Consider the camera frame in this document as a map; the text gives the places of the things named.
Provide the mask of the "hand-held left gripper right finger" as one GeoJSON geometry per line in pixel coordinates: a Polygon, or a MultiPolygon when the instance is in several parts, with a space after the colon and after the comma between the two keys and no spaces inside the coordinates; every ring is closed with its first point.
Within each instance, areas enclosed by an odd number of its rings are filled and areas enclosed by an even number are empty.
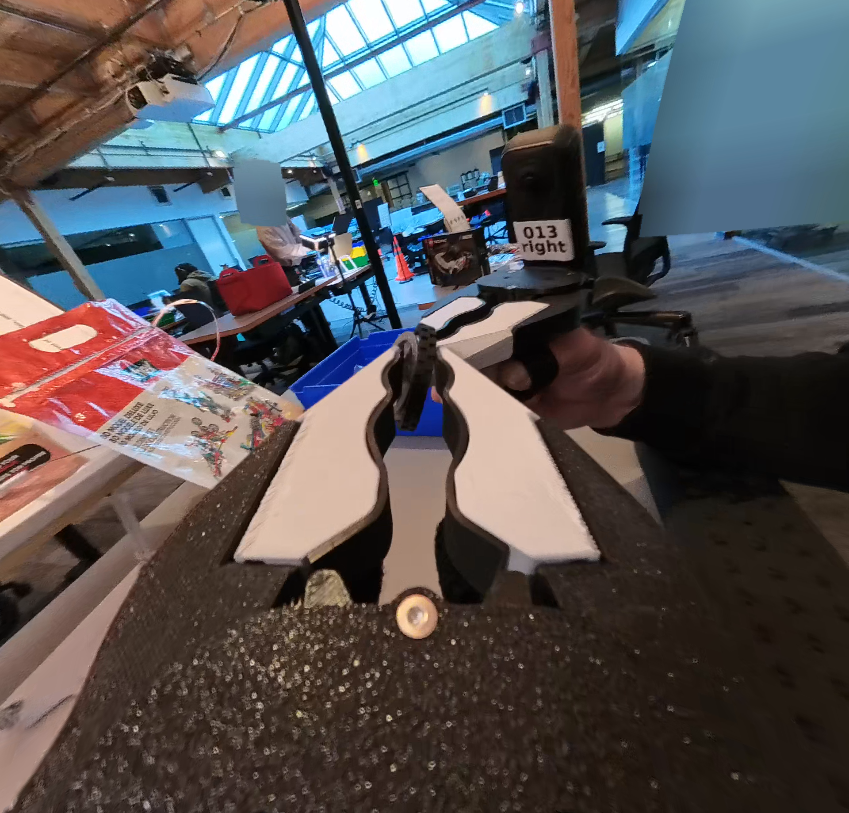
{"type": "Polygon", "coordinates": [[[600,562],[536,416],[447,349],[435,382],[451,455],[436,539],[444,596],[477,602],[500,574],[600,562]]]}

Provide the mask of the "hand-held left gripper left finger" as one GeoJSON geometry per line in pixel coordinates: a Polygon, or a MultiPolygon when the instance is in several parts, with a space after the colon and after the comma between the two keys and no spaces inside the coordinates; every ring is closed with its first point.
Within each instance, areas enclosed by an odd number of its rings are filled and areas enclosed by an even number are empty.
{"type": "Polygon", "coordinates": [[[355,603],[378,602],[393,535],[385,455],[401,382],[394,345],[304,413],[234,562],[332,570],[355,603]]]}

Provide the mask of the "white paper sheet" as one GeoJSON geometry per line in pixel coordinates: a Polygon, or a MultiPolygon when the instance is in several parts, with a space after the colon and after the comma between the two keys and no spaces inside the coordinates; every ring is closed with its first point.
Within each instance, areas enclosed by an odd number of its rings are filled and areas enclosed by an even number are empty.
{"type": "Polygon", "coordinates": [[[420,192],[439,210],[448,233],[463,233],[471,229],[463,209],[443,187],[438,184],[422,185],[420,192]]]}

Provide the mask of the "black toy car box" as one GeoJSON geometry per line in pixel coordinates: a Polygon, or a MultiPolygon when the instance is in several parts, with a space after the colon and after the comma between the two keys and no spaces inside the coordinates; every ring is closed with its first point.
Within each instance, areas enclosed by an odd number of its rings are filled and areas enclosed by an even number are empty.
{"type": "Polygon", "coordinates": [[[484,229],[439,233],[420,241],[430,281],[436,288],[460,288],[491,273],[484,229]]]}

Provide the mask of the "person's right forearm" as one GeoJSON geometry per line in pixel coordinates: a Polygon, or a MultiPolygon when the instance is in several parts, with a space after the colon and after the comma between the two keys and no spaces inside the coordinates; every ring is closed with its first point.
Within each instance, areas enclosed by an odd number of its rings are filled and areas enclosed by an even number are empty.
{"type": "Polygon", "coordinates": [[[637,345],[642,397],[604,435],[694,468],[847,492],[848,356],[717,356],[637,345]]]}

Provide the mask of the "black office chair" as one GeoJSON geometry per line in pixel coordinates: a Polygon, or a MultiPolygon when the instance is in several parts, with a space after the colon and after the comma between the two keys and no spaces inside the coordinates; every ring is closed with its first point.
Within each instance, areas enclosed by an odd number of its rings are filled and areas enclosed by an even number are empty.
{"type": "Polygon", "coordinates": [[[611,341],[695,348],[699,338],[690,313],[648,307],[656,296],[654,284],[671,270],[666,237],[643,237],[638,211],[602,225],[623,226],[624,243],[621,252],[610,254],[601,251],[605,243],[590,244],[598,273],[584,325],[611,341]]]}

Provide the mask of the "black perforated mat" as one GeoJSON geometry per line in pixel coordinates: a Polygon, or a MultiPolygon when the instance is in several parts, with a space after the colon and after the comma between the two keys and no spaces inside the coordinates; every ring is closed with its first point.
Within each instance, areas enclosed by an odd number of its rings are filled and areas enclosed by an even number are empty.
{"type": "Polygon", "coordinates": [[[793,811],[847,811],[847,566],[774,478],[636,454],[664,526],[746,662],[793,811]]]}

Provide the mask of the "black toy wheel grey rim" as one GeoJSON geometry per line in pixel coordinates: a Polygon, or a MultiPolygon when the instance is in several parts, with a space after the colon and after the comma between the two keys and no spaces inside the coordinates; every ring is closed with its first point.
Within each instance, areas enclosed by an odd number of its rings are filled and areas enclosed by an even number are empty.
{"type": "Polygon", "coordinates": [[[398,380],[394,388],[394,417],[400,431],[412,432],[419,425],[430,394],[436,346],[437,331],[424,323],[396,339],[398,380]]]}

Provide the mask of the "red printed plastic bag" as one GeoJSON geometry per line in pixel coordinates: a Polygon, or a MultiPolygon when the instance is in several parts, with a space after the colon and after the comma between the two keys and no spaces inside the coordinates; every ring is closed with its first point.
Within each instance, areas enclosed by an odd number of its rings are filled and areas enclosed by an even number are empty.
{"type": "Polygon", "coordinates": [[[8,332],[2,405],[205,489],[303,413],[108,299],[8,332]]]}

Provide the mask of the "white ceiling projector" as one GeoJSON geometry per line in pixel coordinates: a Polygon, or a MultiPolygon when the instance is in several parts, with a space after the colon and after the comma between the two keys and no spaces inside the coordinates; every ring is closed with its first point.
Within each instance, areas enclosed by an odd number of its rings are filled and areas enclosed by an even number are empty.
{"type": "Polygon", "coordinates": [[[181,123],[209,112],[215,105],[206,86],[174,75],[135,83],[127,88],[125,101],[136,120],[181,123]]]}

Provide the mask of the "person's right hand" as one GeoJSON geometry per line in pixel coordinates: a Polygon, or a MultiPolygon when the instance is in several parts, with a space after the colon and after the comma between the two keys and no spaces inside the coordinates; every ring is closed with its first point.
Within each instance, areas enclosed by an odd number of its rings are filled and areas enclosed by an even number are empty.
{"type": "Polygon", "coordinates": [[[536,415],[563,430],[619,425],[642,400],[646,373],[640,350],[613,344],[584,328],[549,342],[558,373],[526,400],[536,415]]]}

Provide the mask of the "black stand pole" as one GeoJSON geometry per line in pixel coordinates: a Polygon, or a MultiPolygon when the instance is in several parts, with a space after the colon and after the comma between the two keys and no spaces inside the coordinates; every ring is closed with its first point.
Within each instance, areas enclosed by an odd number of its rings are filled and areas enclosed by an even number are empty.
{"type": "MultiPolygon", "coordinates": [[[[276,0],[248,0],[248,1],[276,1],[276,0]]],[[[329,95],[324,84],[323,72],[315,55],[311,37],[308,33],[306,22],[302,13],[299,0],[281,0],[285,6],[291,24],[292,33],[298,46],[302,51],[302,59],[306,68],[309,81],[313,88],[313,95],[316,99],[317,107],[324,122],[324,128],[328,133],[329,142],[333,149],[334,157],[339,166],[340,175],[345,184],[348,199],[352,205],[352,212],[355,215],[359,226],[360,234],[363,239],[363,244],[366,247],[367,256],[370,265],[375,274],[375,279],[379,288],[379,293],[383,299],[386,309],[386,315],[393,328],[400,328],[402,323],[398,315],[398,309],[392,297],[389,282],[383,266],[383,260],[379,255],[379,250],[372,233],[372,229],[367,220],[366,212],[363,208],[363,201],[360,196],[359,189],[356,185],[353,170],[348,159],[345,145],[343,142],[340,129],[335,118],[334,109],[330,103],[329,95]]]]}

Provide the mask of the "long wooden table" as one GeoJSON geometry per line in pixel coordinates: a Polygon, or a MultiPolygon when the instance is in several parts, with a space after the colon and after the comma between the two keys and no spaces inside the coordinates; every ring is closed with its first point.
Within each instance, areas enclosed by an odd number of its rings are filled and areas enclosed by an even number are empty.
{"type": "Polygon", "coordinates": [[[322,356],[326,357],[337,350],[337,344],[324,312],[320,309],[321,303],[328,300],[333,293],[350,293],[353,289],[366,284],[374,276],[375,269],[373,267],[357,268],[342,277],[325,279],[313,285],[313,288],[300,290],[289,298],[280,300],[265,309],[239,317],[228,312],[224,316],[182,335],[179,340],[194,349],[198,349],[204,344],[219,342],[221,344],[221,361],[223,362],[235,350],[235,343],[224,343],[224,340],[235,338],[238,335],[245,336],[246,333],[253,332],[278,317],[282,317],[287,323],[292,323],[303,315],[313,314],[319,350],[321,350],[322,356]]]}

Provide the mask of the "red tote bag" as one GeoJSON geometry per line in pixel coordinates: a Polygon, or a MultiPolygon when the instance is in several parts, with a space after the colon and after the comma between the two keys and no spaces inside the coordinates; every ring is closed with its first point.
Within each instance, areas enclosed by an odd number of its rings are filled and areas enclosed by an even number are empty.
{"type": "Polygon", "coordinates": [[[224,267],[216,285],[228,311],[237,317],[265,309],[293,293],[283,267],[269,255],[255,256],[245,270],[224,267]]]}

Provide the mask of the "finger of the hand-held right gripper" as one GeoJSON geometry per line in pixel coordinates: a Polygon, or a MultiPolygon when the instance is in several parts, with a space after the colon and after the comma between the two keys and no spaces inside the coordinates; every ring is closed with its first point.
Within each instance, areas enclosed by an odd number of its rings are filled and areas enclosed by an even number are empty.
{"type": "Polygon", "coordinates": [[[479,297],[463,296],[432,309],[419,321],[420,338],[448,338],[462,328],[482,321],[493,309],[479,297]]]}
{"type": "Polygon", "coordinates": [[[445,340],[440,352],[448,351],[477,371],[506,362],[513,355],[514,330],[545,311],[542,301],[510,301],[494,306],[483,319],[467,323],[445,340]]]}

